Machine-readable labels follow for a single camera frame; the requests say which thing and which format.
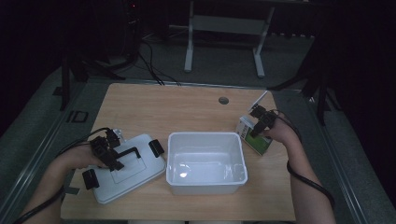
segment wooden table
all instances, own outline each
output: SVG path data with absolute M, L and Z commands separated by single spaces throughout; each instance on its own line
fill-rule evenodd
M 93 130 L 121 129 L 125 139 L 141 133 L 158 139 L 167 157 L 167 139 L 172 132 L 234 132 L 239 117 L 248 113 L 262 90 L 210 87 L 178 87 L 112 84 Z M 227 97 L 223 105 L 220 97 Z M 261 105 L 276 108 L 268 92 Z M 165 174 L 109 204 L 99 204 L 85 190 L 77 170 L 70 187 L 78 195 L 66 195 L 65 219 L 148 220 L 295 220 L 290 193 L 288 160 L 282 144 L 273 142 L 260 156 L 243 142 L 247 183 L 234 194 L 173 195 Z

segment green and white carton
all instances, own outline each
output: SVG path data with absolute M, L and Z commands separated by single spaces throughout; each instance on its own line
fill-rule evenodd
M 265 153 L 271 145 L 272 139 L 257 135 L 253 138 L 250 132 L 253 130 L 255 123 L 253 123 L 247 116 L 239 118 L 239 123 L 236 126 L 236 133 L 239 134 L 251 148 L 253 148 L 261 156 Z

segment person's right arm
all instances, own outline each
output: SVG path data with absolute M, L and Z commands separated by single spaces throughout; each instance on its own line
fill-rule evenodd
M 290 126 L 283 120 L 276 119 L 274 127 L 265 130 L 263 135 L 285 146 L 290 167 L 295 173 L 321 185 L 306 157 L 298 135 Z M 326 195 L 294 176 L 290 177 L 290 185 L 297 223 L 335 223 L 332 206 Z

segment gray carpet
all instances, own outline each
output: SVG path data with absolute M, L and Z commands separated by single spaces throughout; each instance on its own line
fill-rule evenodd
M 167 42 L 150 36 L 146 40 L 153 49 L 152 64 L 164 74 L 171 76 L 182 85 L 222 85 L 242 88 L 265 88 L 279 84 L 293 77 L 304 58 L 312 39 L 282 36 L 268 37 L 262 53 L 265 78 L 256 76 L 249 39 L 242 44 L 221 44 L 216 47 L 213 41 L 201 37 L 195 46 L 192 72 L 183 71 L 186 42 L 183 33 Z M 149 59 L 149 47 L 142 45 L 141 53 Z M 125 82 L 155 82 L 141 60 L 134 67 L 117 72 L 127 77 Z M 174 84 L 165 76 L 160 76 L 167 84 Z M 107 77 L 92 75 L 87 84 L 73 83 L 74 99 L 66 111 L 60 112 L 61 98 L 53 96 L 55 87 L 60 86 L 60 71 L 53 73 L 43 83 L 18 119 L 0 139 L 0 202 L 2 213 L 9 209 L 8 220 L 15 218 L 29 199 L 35 185 L 57 151 L 67 143 L 88 133 L 106 94 L 108 84 L 113 82 Z M 300 90 L 304 81 L 290 86 Z M 315 171 L 326 188 L 334 195 L 334 213 L 338 223 L 396 223 L 394 208 L 380 187 L 367 158 L 362 152 L 359 140 L 354 134 L 344 114 L 332 108 L 326 112 L 326 127 L 318 125 L 315 119 L 315 104 L 297 91 L 274 92 L 276 105 L 287 113 L 299 127 L 307 155 Z M 66 122 L 71 110 L 89 112 L 86 123 Z M 35 178 L 22 197 L 8 197 L 21 171 L 26 167 L 36 151 L 44 151 L 37 165 Z M 334 167 L 334 153 L 341 171 Z M 12 207 L 3 207 L 8 200 Z M 80 222 L 67 220 L 65 223 L 125 223 L 119 221 Z

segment white container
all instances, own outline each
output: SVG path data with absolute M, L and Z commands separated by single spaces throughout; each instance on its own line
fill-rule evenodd
M 236 133 L 171 133 L 166 181 L 174 194 L 229 194 L 248 181 Z

